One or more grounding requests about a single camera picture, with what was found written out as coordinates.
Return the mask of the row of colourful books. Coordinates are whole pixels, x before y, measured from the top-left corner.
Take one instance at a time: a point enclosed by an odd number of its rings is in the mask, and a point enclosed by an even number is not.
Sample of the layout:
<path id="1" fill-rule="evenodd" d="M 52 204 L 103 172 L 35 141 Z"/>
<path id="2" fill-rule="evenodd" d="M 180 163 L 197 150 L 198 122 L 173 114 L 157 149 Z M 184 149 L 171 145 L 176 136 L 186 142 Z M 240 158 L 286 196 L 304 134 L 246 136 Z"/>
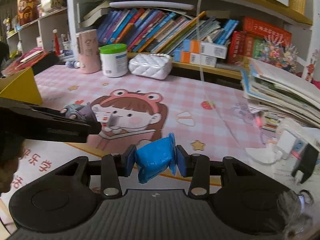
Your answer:
<path id="1" fill-rule="evenodd" d="M 111 9 L 97 28 L 98 43 L 123 43 L 131 53 L 173 54 L 185 39 L 219 44 L 225 24 L 207 11 L 199 16 L 160 8 Z"/>

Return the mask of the red colourful book set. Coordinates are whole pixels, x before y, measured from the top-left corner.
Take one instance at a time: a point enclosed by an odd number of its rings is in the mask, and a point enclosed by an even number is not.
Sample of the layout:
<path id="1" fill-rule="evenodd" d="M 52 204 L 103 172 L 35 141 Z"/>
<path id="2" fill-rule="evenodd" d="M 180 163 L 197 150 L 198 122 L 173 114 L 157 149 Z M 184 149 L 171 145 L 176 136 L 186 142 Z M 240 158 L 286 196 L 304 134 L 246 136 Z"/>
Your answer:
<path id="1" fill-rule="evenodd" d="M 292 34 L 280 27 L 245 16 L 242 21 L 228 20 L 219 44 L 228 46 L 228 64 L 248 67 L 250 58 L 294 73 L 297 48 Z"/>

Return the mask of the white orange medicine box upper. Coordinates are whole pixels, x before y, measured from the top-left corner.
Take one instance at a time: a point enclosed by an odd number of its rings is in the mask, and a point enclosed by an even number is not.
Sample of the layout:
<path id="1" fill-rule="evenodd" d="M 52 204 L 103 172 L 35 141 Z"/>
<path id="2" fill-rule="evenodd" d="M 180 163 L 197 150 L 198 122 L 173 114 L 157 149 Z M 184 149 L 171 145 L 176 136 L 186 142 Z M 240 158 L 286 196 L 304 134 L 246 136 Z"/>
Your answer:
<path id="1" fill-rule="evenodd" d="M 226 59 L 227 57 L 228 48 L 226 46 L 189 39 L 185 39 L 182 45 L 185 52 L 213 56 L 219 59 Z"/>

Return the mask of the stack of magazines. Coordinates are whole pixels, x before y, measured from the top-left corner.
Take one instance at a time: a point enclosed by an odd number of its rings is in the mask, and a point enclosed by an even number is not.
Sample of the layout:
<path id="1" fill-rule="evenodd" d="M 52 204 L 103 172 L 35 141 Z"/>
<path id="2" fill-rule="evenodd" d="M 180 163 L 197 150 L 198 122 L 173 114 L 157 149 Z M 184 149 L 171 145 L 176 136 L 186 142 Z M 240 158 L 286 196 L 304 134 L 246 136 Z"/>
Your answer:
<path id="1" fill-rule="evenodd" d="M 305 127 L 319 128 L 319 89 L 304 79 L 268 63 L 250 58 L 241 70 L 244 98 L 258 126 L 275 132 L 291 118 Z"/>

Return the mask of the small white card packet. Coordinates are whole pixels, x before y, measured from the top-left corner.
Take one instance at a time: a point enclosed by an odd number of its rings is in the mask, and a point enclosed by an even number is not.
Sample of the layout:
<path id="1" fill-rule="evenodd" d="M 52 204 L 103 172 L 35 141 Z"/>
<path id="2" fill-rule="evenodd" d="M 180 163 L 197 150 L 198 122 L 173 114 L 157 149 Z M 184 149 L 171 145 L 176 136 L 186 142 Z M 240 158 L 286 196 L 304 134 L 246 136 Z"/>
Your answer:
<path id="1" fill-rule="evenodd" d="M 112 129 L 118 129 L 118 116 L 110 112 L 97 111 L 94 112 L 98 122 L 101 123 L 102 130 L 109 132 Z"/>

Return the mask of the pink cartoon desk mat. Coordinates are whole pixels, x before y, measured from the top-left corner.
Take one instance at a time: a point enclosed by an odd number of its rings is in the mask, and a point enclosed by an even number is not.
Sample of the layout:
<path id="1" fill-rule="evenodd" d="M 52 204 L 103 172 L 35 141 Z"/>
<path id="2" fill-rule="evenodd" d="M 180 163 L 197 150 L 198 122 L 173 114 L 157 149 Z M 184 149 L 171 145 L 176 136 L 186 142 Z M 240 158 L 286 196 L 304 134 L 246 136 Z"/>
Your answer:
<path id="1" fill-rule="evenodd" d="M 26 141 L 11 190 L 2 196 L 5 204 L 12 193 L 75 157 L 121 153 L 131 144 L 142 147 L 169 133 L 187 152 L 213 160 L 232 155 L 245 161 L 244 148 L 265 147 L 272 138 L 259 129 L 242 92 L 225 86 L 176 76 L 163 81 L 131 74 L 110 79 L 64 66 L 37 74 L 35 82 L 44 107 L 91 103 L 95 111 L 111 113 L 116 122 L 84 145 Z"/>

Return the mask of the red papers pile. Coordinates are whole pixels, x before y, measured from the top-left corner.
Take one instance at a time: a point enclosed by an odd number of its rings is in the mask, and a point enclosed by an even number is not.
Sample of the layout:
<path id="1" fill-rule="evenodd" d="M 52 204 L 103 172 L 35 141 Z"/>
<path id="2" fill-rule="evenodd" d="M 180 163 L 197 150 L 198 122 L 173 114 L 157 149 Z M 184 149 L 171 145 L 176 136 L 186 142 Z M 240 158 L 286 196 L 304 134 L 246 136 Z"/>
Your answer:
<path id="1" fill-rule="evenodd" d="M 1 76 L 11 76 L 20 70 L 30 68 L 48 55 L 49 52 L 36 47 L 28 53 L 23 53 L 19 57 L 7 61 L 1 68 Z"/>

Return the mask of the blue plastic packet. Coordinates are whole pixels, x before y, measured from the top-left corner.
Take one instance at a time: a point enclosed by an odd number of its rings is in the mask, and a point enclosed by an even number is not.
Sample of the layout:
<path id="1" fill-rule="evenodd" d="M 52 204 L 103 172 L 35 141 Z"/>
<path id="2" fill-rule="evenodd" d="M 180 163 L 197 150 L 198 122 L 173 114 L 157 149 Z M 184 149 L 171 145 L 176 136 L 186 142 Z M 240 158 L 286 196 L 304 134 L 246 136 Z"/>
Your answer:
<path id="1" fill-rule="evenodd" d="M 135 162 L 138 167 L 138 181 L 145 184 L 167 168 L 172 175 L 176 174 L 176 144 L 174 133 L 153 141 L 135 152 Z"/>

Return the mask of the white orange medicine box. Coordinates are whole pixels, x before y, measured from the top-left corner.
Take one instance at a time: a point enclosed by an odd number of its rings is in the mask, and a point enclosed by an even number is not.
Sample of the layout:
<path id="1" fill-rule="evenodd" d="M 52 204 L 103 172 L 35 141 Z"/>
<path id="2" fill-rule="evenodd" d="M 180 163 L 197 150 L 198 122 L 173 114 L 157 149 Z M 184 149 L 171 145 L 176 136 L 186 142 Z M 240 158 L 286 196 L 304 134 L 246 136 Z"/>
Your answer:
<path id="1" fill-rule="evenodd" d="M 213 56 L 219 59 L 226 59 L 227 57 L 228 48 L 226 46 L 189 39 L 185 39 L 182 45 L 185 52 Z"/>
<path id="2" fill-rule="evenodd" d="M 196 64 L 212 68 L 216 67 L 217 62 L 216 57 L 182 51 L 181 49 L 174 50 L 173 58 L 175 62 Z"/>

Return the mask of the white quilted purse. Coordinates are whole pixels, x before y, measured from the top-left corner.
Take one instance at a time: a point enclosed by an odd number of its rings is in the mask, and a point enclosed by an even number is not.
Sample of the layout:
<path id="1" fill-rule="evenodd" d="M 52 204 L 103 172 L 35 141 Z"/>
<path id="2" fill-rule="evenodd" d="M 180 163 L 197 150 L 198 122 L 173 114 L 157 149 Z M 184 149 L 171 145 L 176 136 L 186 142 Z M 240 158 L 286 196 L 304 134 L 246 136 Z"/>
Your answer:
<path id="1" fill-rule="evenodd" d="M 164 80 L 172 70 L 172 57 L 168 54 L 138 54 L 129 61 L 133 75 Z"/>

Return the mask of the white jar green lid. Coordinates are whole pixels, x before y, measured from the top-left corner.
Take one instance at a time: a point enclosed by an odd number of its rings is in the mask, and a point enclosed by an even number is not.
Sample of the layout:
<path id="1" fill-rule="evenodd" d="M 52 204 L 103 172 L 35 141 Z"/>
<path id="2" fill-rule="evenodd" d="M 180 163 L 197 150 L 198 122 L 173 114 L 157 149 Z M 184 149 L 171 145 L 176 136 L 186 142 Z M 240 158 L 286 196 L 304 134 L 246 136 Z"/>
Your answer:
<path id="1" fill-rule="evenodd" d="M 128 72 L 127 45 L 108 44 L 99 48 L 103 74 L 106 77 L 121 77 Z"/>

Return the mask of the white power adapter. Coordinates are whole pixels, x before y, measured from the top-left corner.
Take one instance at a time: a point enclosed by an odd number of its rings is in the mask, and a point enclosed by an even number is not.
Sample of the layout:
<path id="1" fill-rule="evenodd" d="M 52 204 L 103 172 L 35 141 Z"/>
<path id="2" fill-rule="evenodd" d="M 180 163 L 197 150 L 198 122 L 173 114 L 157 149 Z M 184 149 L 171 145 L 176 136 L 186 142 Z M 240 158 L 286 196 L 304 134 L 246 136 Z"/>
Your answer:
<path id="1" fill-rule="evenodd" d="M 274 151 L 282 158 L 287 159 L 296 143 L 297 138 L 288 131 L 281 133 L 280 139 L 274 147 Z"/>

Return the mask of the pink cylindrical container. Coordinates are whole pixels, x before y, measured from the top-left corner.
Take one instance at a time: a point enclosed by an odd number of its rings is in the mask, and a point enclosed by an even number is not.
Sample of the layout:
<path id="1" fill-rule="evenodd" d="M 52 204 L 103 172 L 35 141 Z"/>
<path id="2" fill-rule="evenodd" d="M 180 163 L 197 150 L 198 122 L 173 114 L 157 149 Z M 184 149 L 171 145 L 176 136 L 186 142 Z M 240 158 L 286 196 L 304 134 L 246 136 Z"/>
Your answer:
<path id="1" fill-rule="evenodd" d="M 95 29 L 76 33 L 78 61 L 83 74 L 92 74 L 101 70 L 97 31 Z"/>

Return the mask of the yellow cardboard box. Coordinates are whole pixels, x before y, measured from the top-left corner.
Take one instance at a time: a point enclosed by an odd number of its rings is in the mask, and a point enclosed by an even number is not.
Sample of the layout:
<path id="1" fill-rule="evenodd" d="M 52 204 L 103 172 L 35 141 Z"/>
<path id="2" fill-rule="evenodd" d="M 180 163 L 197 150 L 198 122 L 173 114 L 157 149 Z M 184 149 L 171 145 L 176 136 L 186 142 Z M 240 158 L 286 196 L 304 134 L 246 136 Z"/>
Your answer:
<path id="1" fill-rule="evenodd" d="M 1 98 L 41 105 L 43 103 L 31 68 L 1 78 Z"/>

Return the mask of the white cubby shelf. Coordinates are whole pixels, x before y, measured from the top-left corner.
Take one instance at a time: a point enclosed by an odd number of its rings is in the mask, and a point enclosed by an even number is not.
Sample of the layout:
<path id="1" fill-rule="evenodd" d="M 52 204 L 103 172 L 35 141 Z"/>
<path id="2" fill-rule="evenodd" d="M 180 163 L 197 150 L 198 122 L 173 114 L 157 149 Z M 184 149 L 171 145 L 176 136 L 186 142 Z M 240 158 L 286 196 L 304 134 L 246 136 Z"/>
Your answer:
<path id="1" fill-rule="evenodd" d="M 54 10 L 33 22 L 23 25 L 19 31 L 7 37 L 9 51 L 13 53 L 18 49 L 28 53 L 40 45 L 45 51 L 53 49 L 53 30 L 57 30 L 58 38 L 61 34 L 69 33 L 67 8 Z"/>

